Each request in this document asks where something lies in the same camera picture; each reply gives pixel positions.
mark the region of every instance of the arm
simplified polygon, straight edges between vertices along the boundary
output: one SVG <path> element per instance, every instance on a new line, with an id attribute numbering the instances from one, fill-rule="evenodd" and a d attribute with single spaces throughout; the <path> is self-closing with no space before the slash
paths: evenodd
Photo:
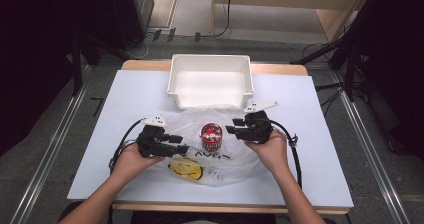
<path id="1" fill-rule="evenodd" d="M 293 177 L 287 161 L 287 141 L 273 131 L 265 144 L 246 141 L 264 166 L 272 173 L 280 187 L 293 223 L 325 223 L 316 212 Z"/>
<path id="2" fill-rule="evenodd" d="M 60 223 L 100 223 L 119 192 L 146 168 L 162 161 L 162 157 L 144 158 L 137 145 L 130 145 L 121 153 L 110 177 L 80 206 Z"/>

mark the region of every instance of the red can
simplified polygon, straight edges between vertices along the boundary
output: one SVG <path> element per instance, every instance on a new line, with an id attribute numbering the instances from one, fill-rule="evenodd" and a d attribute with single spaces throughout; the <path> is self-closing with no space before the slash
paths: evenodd
<path id="1" fill-rule="evenodd" d="M 216 152 L 221 148 L 222 129 L 216 123 L 208 123 L 202 128 L 200 138 L 206 151 Z"/>

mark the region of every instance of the white table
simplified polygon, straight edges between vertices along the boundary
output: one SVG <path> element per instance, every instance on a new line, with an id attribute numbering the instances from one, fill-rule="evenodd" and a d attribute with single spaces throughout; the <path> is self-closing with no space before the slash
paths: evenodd
<path id="1" fill-rule="evenodd" d="M 68 199 L 88 198 L 109 176 L 108 163 L 127 129 L 138 119 L 181 112 L 166 94 L 168 71 L 118 71 L 81 161 Z M 299 136 L 303 190 L 320 213 L 344 214 L 353 207 L 337 153 L 308 76 L 254 74 L 254 101 L 277 101 L 268 116 Z M 136 137 L 142 126 L 129 138 Z M 289 163 L 295 174 L 289 151 Z M 271 174 L 224 186 L 197 185 L 164 171 L 147 169 L 118 195 L 115 208 L 202 212 L 287 212 Z"/>

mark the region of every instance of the clear plastic bag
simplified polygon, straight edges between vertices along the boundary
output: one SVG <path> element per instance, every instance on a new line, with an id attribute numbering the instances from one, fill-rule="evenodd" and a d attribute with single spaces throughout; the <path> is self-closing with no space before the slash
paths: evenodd
<path id="1" fill-rule="evenodd" d="M 181 144 L 190 146 L 186 155 L 168 158 L 168 169 L 186 180 L 206 185 L 222 185 L 251 175 L 260 162 L 258 156 L 225 129 L 226 125 L 233 125 L 233 118 L 243 117 L 243 110 L 233 106 L 208 106 L 188 109 L 167 119 L 166 133 L 182 136 Z M 202 144 L 201 130 L 208 123 L 222 129 L 221 147 L 215 152 L 206 151 Z"/>

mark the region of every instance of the white plastic tray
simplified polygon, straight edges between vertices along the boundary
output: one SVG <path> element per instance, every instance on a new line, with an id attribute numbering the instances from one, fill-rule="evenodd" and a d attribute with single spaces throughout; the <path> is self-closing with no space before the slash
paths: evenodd
<path id="1" fill-rule="evenodd" d="M 250 58 L 232 55 L 174 55 L 168 95 L 178 107 L 242 108 L 254 94 Z"/>

